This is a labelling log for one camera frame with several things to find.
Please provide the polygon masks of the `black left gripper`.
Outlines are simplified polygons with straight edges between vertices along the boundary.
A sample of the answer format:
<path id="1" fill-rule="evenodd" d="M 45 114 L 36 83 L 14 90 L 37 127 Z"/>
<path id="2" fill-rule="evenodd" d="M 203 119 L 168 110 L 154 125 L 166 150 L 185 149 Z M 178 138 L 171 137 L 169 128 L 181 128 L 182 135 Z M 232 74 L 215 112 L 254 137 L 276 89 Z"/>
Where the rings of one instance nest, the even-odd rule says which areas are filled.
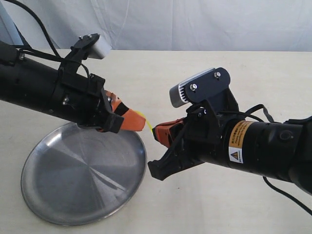
<path id="1" fill-rule="evenodd" d="M 91 74 L 63 73 L 52 94 L 52 115 L 78 124 L 82 129 L 118 133 L 139 132 L 146 118 L 127 107 L 114 93 L 105 90 L 105 79 Z"/>

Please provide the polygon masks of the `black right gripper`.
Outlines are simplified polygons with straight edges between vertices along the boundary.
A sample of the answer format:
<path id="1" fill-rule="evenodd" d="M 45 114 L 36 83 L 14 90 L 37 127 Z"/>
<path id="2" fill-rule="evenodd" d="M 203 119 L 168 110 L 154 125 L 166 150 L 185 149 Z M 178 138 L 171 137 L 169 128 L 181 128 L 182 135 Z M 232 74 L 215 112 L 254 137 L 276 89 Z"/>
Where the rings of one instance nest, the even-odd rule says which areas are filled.
<path id="1" fill-rule="evenodd" d="M 202 101 L 188 108 L 186 117 L 156 125 L 154 139 L 169 149 L 161 159 L 148 162 L 151 176 L 163 181 L 204 162 L 229 168 L 233 121 L 233 105 L 215 108 L 211 102 Z"/>

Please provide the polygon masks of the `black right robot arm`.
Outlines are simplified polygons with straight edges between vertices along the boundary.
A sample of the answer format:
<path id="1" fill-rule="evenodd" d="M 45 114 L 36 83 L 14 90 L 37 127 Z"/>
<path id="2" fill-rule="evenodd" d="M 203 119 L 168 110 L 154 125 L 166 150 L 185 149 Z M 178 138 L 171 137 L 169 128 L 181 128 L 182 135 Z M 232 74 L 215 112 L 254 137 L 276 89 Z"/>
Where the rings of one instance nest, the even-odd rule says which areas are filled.
<path id="1" fill-rule="evenodd" d="M 157 125 L 156 141 L 167 147 L 148 163 L 153 178 L 167 177 L 203 163 L 295 184 L 312 191 L 312 120 L 256 121 L 251 111 L 216 112 L 208 101 L 187 116 Z"/>

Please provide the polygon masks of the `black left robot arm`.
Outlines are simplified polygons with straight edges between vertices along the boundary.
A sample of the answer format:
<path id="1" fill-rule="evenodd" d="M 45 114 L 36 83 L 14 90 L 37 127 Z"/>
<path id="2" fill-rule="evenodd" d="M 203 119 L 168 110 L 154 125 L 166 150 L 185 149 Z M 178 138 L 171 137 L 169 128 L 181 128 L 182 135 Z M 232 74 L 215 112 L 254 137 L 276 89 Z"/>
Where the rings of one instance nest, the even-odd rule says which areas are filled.
<path id="1" fill-rule="evenodd" d="M 83 129 L 118 133 L 142 131 L 146 119 L 105 90 L 105 79 L 77 73 L 87 51 L 72 49 L 58 69 L 22 56 L 0 43 L 0 98 L 3 101 L 74 122 Z"/>

